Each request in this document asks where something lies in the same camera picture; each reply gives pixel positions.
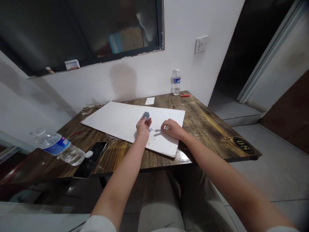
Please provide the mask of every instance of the white board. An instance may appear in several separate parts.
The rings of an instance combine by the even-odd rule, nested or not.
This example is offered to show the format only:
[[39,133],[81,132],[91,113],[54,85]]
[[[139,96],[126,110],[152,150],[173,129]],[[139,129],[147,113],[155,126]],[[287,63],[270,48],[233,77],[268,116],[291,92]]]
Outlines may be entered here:
[[[110,101],[101,109],[88,116],[82,123],[99,131],[133,143],[137,135],[136,124],[149,112],[152,118],[150,128],[157,130],[169,118],[183,125],[185,111],[148,106],[136,106]],[[146,148],[174,158],[179,140],[161,132],[151,132]]]

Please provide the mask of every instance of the white charging cable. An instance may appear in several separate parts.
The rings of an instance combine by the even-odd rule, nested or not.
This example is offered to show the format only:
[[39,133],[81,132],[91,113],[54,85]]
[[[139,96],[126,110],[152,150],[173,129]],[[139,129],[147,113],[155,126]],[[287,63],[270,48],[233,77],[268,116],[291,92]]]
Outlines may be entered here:
[[102,103],[98,103],[98,104],[93,104],[93,105],[88,105],[88,106],[85,106],[81,109],[82,111],[82,115],[86,115],[86,114],[89,114],[91,113],[92,109],[93,108],[101,108],[103,106]]

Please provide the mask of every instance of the window frame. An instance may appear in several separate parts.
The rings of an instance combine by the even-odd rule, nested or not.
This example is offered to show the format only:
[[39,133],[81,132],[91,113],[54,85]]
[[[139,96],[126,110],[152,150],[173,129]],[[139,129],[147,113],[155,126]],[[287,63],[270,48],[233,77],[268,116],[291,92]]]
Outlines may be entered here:
[[[67,6],[65,1],[62,1],[63,7],[66,10],[68,17],[70,18],[72,27],[76,30],[78,34],[78,39],[83,44],[84,50],[87,54],[87,60],[79,61],[80,67],[86,67],[89,65],[105,63],[109,61],[119,60],[124,57],[137,56],[142,53],[149,53],[157,50],[164,50],[163,48],[163,12],[162,12],[162,4],[163,0],[155,0],[156,5],[156,29],[157,29],[157,41],[159,45],[153,45],[143,48],[138,48],[126,52],[110,54],[103,57],[96,57],[91,49],[89,44],[87,43],[81,27],[77,23],[77,20],[74,19],[73,14],[71,13],[69,7]],[[40,77],[45,75],[50,75],[50,73],[46,69],[41,69],[38,71],[31,70],[28,65],[17,55],[16,52],[2,39],[0,38],[0,50],[12,61],[14,62],[25,74],[29,77]],[[57,67],[50,67],[55,73],[67,71],[65,63]]]

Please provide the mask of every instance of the blue bottle label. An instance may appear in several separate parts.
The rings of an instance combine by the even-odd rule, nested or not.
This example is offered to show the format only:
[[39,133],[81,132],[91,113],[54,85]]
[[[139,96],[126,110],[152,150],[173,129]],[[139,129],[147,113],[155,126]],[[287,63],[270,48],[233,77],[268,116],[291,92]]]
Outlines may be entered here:
[[68,141],[65,137],[56,142],[54,145],[51,145],[49,148],[43,149],[52,155],[58,155],[59,153],[63,152],[67,147],[70,145],[70,141]]
[[180,77],[177,79],[174,79],[174,84],[179,84],[180,83]]

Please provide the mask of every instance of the window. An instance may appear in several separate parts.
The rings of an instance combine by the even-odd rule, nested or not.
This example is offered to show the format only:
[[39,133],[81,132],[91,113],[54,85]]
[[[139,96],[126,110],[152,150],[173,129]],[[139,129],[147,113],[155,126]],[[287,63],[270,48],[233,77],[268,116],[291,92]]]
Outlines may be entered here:
[[5,0],[0,50],[28,76],[162,49],[162,0]]

